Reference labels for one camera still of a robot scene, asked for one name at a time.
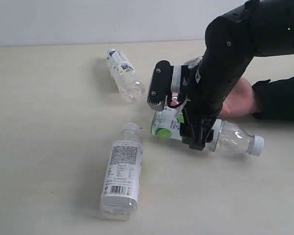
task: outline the barcode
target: barcode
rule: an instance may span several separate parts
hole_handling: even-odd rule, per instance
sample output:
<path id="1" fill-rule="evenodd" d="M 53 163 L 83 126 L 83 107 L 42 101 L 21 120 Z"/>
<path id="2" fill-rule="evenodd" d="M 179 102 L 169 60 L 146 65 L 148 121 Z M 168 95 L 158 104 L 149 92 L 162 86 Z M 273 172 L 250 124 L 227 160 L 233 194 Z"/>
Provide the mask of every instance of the barcode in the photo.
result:
<path id="1" fill-rule="evenodd" d="M 126 195 L 126 187 L 125 186 L 111 186 L 110 188 L 110 194 L 120 194 L 120 195 Z"/>

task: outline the robotic arm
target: robotic arm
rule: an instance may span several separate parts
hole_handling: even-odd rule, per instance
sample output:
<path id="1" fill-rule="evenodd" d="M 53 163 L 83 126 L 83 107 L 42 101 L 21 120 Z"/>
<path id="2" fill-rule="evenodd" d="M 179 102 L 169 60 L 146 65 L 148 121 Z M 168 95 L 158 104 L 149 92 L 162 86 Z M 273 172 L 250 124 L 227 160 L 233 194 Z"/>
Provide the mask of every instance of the robotic arm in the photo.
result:
<path id="1" fill-rule="evenodd" d="M 249 0 L 214 19 L 205 41 L 207 49 L 193 69 L 157 63 L 147 101 L 161 111 L 166 100 L 170 106 L 172 93 L 179 93 L 185 105 L 180 135 L 197 150 L 212 140 L 223 101 L 253 57 L 294 54 L 294 0 Z"/>

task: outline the white table surface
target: white table surface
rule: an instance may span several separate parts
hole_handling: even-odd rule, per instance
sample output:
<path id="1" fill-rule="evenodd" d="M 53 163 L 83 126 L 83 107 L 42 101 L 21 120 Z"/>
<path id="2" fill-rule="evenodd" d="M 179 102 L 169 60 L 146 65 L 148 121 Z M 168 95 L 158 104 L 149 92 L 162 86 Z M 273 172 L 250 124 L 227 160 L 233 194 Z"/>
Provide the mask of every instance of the white table surface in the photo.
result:
<path id="1" fill-rule="evenodd" d="M 146 87 L 155 64 L 182 64 L 203 41 L 0 48 L 0 235 L 294 235 L 294 123 L 239 118 L 265 138 L 261 157 L 189 150 L 150 134 L 146 96 L 120 102 L 105 64 L 123 51 Z M 294 76 L 294 55 L 256 58 L 251 83 Z M 100 218 L 111 143 L 143 127 L 139 209 Z"/>

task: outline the black sleeve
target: black sleeve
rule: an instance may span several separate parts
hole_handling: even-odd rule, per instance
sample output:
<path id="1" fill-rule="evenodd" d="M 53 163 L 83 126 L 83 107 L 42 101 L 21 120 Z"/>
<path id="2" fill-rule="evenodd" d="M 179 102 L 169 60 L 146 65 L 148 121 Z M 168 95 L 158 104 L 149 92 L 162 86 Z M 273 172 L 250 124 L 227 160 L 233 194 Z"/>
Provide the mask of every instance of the black sleeve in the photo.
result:
<path id="1" fill-rule="evenodd" d="M 294 121 L 294 77 L 275 82 L 259 81 L 253 85 L 262 113 L 257 119 Z"/>

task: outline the nutrition label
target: nutrition label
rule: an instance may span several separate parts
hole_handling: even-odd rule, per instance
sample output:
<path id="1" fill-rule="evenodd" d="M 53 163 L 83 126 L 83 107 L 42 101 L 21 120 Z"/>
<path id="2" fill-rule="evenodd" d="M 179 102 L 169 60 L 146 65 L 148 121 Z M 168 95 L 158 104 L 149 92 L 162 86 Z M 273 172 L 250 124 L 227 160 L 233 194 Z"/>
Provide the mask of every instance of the nutrition label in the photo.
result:
<path id="1" fill-rule="evenodd" d="M 142 145 L 136 141 L 116 141 L 104 181 L 104 196 L 121 196 L 138 200 Z"/>

